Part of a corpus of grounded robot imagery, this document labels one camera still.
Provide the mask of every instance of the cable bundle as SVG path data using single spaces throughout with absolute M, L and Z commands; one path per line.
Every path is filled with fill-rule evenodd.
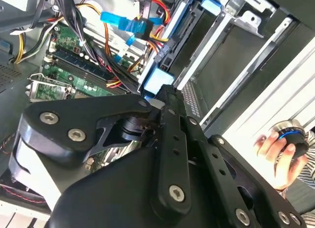
M 85 38 L 85 34 L 83 31 L 83 21 L 82 15 L 79 9 L 76 7 L 76 4 L 73 0 L 55 0 L 56 4 L 60 8 L 60 11 L 68 23 L 69 27 L 73 30 L 73 32 L 79 37 L 81 43 L 83 44 L 85 51 L 90 56 L 90 58 L 97 62 L 100 68 L 103 71 L 111 72 L 115 78 L 112 80 L 107 80 L 108 84 L 112 84 L 115 82 L 121 82 L 123 86 L 121 88 L 132 92 L 137 93 L 137 79 L 130 74 L 127 70 L 119 66 L 112 58 L 112 54 L 108 45 L 108 28 L 105 26 L 105 52 L 96 44 L 90 42 Z M 98 11 L 95 7 L 90 4 L 79 4 L 80 6 L 89 6 L 93 8 L 99 15 L 100 11 Z

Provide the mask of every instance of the bolt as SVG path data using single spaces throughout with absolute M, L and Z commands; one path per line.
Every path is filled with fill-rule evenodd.
M 240 208 L 237 208 L 235 210 L 235 215 L 237 217 L 237 219 L 243 223 L 245 226 L 249 226 L 250 225 L 250 218 L 248 217 L 248 215 Z
M 16 182 L 16 179 L 15 179 L 14 176 L 11 176 L 11 181 L 12 181 L 13 184 Z
M 299 226 L 301 225 L 300 220 L 293 213 L 290 213 L 290 216 L 295 221 L 296 224 L 298 224 Z
M 168 109 L 169 113 L 175 115 L 175 111 L 173 111 L 172 109 Z
M 59 121 L 59 117 L 52 112 L 44 112 L 39 116 L 40 120 L 48 125 L 53 125 Z
M 147 106 L 147 104 L 146 104 L 144 101 L 139 101 L 138 103 L 139 103 L 141 106 L 144 106 L 144 107 Z
M 71 129 L 68 132 L 68 137 L 75 142 L 82 142 L 85 138 L 86 135 L 85 133 L 80 130 L 80 129 Z
M 59 6 L 57 6 L 57 5 L 53 5 L 53 6 L 52 6 L 52 10 L 53 10 L 54 12 L 59 12 L 59 11 L 60 11 Z
M 189 117 L 189 121 L 190 121 L 190 123 L 192 123 L 193 125 L 197 125 L 197 124 L 198 124 L 198 122 L 197 122 L 194 118 L 192 118 L 192 117 Z
M 217 138 L 217 141 L 219 142 L 219 144 L 224 144 L 224 140 L 223 139 L 221 139 L 221 138 Z
M 185 199 L 184 191 L 177 185 L 171 185 L 169 187 L 169 194 L 177 202 L 183 202 Z
M 289 218 L 283 212 L 278 212 L 278 215 L 279 215 L 281 221 L 283 221 L 283 223 L 285 223 L 286 225 L 290 224 Z

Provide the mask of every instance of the blue plastic tab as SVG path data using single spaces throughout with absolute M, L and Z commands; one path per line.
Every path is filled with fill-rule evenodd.
M 156 18 L 150 17 L 149 20 L 152 21 L 154 25 L 162 25 L 163 24 L 163 20 L 161 18 L 158 18 L 158 17 L 156 17 Z
M 130 47 L 136 40 L 136 37 L 134 35 L 130 36 L 130 38 L 127 40 L 126 44 Z
M 150 93 L 157 94 L 163 84 L 172 84 L 174 79 L 173 75 L 156 67 L 145 83 L 144 89 Z
M 100 20 L 104 23 L 118 26 L 121 16 L 103 11 Z
M 106 11 L 103 11 L 100 15 L 100 20 L 104 23 L 118 26 L 120 30 L 132 32 L 132 33 L 144 33 L 146 24 L 143 21 L 129 20 L 126 17 L 115 15 Z M 163 24 L 161 18 L 149 18 L 155 25 Z
M 122 57 L 121 57 L 121 56 L 118 56 L 118 55 L 116 55 L 116 56 L 114 57 L 114 61 L 115 61 L 116 63 L 120 62 L 121 59 L 122 59 Z
M 221 4 L 216 0 L 202 0 L 201 6 L 216 16 L 221 13 Z

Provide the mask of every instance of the motherboard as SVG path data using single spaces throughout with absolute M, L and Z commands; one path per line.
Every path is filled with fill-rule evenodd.
M 125 69 L 132 64 L 133 60 L 124 58 L 119 62 Z M 111 78 L 114 75 L 102 71 L 98 63 L 89 58 L 77 35 L 60 24 L 51 34 L 40 73 L 30 77 L 26 94 L 32 102 L 125 94 L 120 88 L 106 86 L 105 80 Z

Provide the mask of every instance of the metal bracket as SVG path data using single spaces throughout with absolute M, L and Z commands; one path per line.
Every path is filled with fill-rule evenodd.
M 191 209 L 186 135 L 180 121 L 185 107 L 171 86 L 162 88 L 159 96 L 165 107 L 161 110 L 161 135 L 157 137 L 157 175 L 151 205 L 161 219 L 176 223 Z
M 258 33 L 258 27 L 261 23 L 261 18 L 249 10 L 245 11 L 241 17 L 234 19 L 232 23 L 246 31 L 249 31 L 252 34 L 257 35 L 260 38 L 264 37 Z

